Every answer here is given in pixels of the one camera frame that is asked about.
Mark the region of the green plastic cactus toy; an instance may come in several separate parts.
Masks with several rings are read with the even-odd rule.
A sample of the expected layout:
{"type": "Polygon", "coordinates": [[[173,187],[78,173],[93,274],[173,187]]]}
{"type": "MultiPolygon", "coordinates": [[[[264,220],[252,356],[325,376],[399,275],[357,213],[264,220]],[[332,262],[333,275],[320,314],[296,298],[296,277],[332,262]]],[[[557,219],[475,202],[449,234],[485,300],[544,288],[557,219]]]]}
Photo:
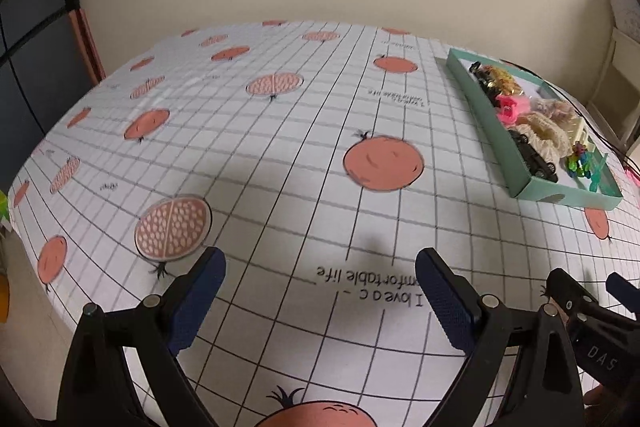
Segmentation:
{"type": "Polygon", "coordinates": [[[606,166],[607,159],[608,153],[601,155],[597,150],[594,150],[589,156],[589,191],[591,193],[597,193],[599,190],[602,181],[603,169],[606,166]]]}

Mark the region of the multicolour block puzzle toy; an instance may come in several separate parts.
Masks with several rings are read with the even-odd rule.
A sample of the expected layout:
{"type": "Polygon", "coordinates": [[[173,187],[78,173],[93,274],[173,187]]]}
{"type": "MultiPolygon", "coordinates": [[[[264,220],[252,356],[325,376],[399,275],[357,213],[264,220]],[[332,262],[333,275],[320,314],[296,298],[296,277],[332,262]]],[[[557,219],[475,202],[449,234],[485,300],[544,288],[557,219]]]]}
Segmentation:
{"type": "Polygon", "coordinates": [[[565,168],[571,178],[591,178],[591,153],[584,143],[573,144],[570,155],[565,157],[565,168]]]}

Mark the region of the white plastic hair claw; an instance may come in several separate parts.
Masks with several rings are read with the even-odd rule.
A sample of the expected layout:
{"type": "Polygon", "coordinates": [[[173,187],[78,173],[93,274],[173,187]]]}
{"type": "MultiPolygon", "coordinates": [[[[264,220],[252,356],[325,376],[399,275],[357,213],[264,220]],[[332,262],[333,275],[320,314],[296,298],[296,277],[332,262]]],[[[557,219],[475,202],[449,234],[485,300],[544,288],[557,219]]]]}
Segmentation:
{"type": "Polygon", "coordinates": [[[570,143],[580,143],[586,150],[589,150],[589,152],[594,150],[594,145],[589,139],[588,126],[584,118],[575,118],[570,124],[570,130],[568,130],[567,133],[570,137],[570,143]]]}

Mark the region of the cream wooden shelf rack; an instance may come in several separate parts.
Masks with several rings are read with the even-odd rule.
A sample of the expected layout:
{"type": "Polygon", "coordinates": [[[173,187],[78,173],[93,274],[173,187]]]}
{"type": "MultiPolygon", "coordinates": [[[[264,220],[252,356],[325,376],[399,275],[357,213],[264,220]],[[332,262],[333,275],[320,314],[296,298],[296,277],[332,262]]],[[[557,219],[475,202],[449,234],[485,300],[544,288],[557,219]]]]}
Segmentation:
{"type": "Polygon", "coordinates": [[[608,0],[613,26],[588,109],[626,154],[639,146],[639,2],[608,0]]]}

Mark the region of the grid fruit print tablecloth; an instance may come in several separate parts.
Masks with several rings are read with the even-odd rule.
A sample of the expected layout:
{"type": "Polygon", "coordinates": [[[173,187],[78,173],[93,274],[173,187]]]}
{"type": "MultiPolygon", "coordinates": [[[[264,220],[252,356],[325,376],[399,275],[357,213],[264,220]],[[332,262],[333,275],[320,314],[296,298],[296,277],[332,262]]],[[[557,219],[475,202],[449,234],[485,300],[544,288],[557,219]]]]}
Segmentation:
{"type": "Polygon", "coordinates": [[[420,426],[463,361],[414,278],[432,247],[480,293],[537,309],[561,268],[607,307],[639,277],[639,206],[599,239],[585,213],[521,202],[446,67],[446,46],[338,23],[190,30],[106,78],[53,126],[9,187],[36,261],[62,236],[48,288],[129,308],[163,291],[134,243],[145,210],[194,195],[227,274],[180,363],[223,426],[350,403],[377,426],[420,426]]]}

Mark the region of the dark window frame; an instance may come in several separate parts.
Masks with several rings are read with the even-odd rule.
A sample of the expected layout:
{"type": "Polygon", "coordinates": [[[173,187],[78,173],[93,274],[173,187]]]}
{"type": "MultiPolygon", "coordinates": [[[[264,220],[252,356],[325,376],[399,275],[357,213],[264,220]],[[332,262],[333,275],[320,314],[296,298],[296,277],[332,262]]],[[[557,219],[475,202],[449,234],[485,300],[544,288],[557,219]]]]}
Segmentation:
{"type": "Polygon", "coordinates": [[[1,0],[1,190],[105,78],[80,0],[1,0]]]}

